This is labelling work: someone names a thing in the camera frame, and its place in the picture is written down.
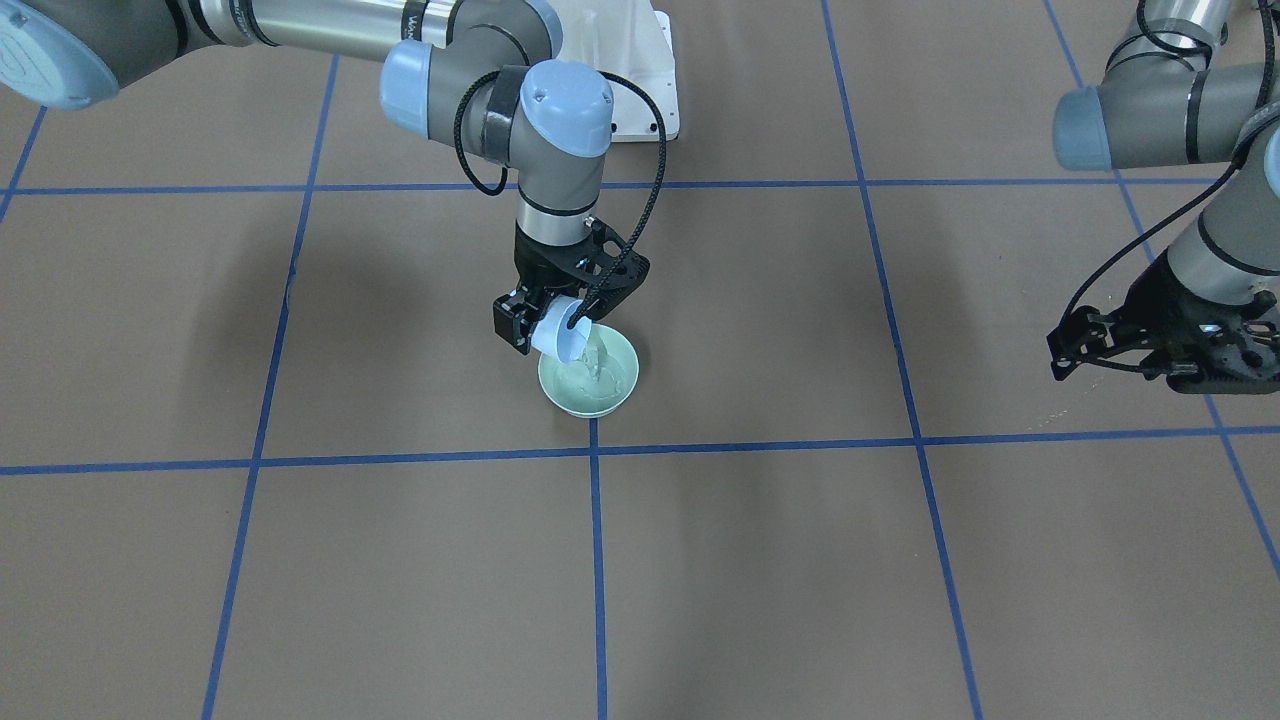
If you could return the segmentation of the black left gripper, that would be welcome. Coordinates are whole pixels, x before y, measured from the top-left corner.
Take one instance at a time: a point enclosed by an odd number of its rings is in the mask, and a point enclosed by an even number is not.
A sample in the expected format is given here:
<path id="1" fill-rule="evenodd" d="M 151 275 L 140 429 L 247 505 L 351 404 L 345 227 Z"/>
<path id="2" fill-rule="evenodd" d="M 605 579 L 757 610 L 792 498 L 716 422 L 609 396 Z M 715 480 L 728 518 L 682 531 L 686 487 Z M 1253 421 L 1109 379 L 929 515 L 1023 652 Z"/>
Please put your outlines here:
<path id="1" fill-rule="evenodd" d="M 1117 346 L 1111 346 L 1112 336 Z M 1112 314 L 1073 310 L 1048 334 L 1051 375 L 1083 366 L 1166 378 L 1184 395 L 1271 395 L 1279 389 L 1277 296 L 1247 290 L 1243 304 L 1217 304 L 1188 290 L 1169 263 L 1153 263 Z M 1116 356 L 1137 348 L 1139 363 Z"/>

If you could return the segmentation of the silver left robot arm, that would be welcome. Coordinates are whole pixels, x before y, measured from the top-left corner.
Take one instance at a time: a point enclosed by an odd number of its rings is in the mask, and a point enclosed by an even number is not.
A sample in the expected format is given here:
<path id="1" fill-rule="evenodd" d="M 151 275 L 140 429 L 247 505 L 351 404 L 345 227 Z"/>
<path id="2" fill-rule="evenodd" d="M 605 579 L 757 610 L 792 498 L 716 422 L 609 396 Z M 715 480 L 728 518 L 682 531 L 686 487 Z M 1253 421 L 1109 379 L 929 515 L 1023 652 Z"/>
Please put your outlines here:
<path id="1" fill-rule="evenodd" d="M 1277 391 L 1277 4 L 1254 9 L 1262 61 L 1216 67 L 1230 1 L 1140 1 L 1102 81 L 1060 99 L 1053 150 L 1069 170 L 1224 172 L 1117 309 L 1073 295 L 1046 338 L 1056 380 L 1098 366 L 1185 395 Z"/>

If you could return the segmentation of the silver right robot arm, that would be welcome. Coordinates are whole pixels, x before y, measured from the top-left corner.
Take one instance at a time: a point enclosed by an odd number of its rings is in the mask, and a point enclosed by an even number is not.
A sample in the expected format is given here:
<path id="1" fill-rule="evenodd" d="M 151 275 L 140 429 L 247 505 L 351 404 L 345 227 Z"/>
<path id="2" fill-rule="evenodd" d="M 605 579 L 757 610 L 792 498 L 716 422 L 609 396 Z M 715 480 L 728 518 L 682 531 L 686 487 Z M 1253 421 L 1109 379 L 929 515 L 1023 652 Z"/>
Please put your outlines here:
<path id="1" fill-rule="evenodd" d="M 5 1 L 3 83 L 78 111 L 206 49 L 352 61 L 389 124 L 448 147 L 483 193 L 516 187 L 517 281 L 493 319 L 511 347 L 545 354 L 648 272 L 596 210 L 614 85 L 563 42 L 549 1 Z"/>

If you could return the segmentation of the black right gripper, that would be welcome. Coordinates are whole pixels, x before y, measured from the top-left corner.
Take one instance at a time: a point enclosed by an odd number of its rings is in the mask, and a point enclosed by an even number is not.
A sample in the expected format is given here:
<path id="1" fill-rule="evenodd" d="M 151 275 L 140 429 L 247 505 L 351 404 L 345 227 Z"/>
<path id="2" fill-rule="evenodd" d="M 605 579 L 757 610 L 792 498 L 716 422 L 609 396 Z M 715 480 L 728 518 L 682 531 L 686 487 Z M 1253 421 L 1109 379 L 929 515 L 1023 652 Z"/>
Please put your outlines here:
<path id="1" fill-rule="evenodd" d="M 585 234 L 576 243 L 548 245 L 535 240 L 521 225 L 515 231 L 515 265 L 518 273 L 516 290 L 502 295 L 492 305 L 495 333 L 512 348 L 527 356 L 532 348 L 536 311 L 545 311 L 556 296 L 570 296 L 566 329 L 590 333 L 593 320 L 588 311 L 596 300 L 586 300 L 596 266 L 595 223 L 585 224 Z"/>

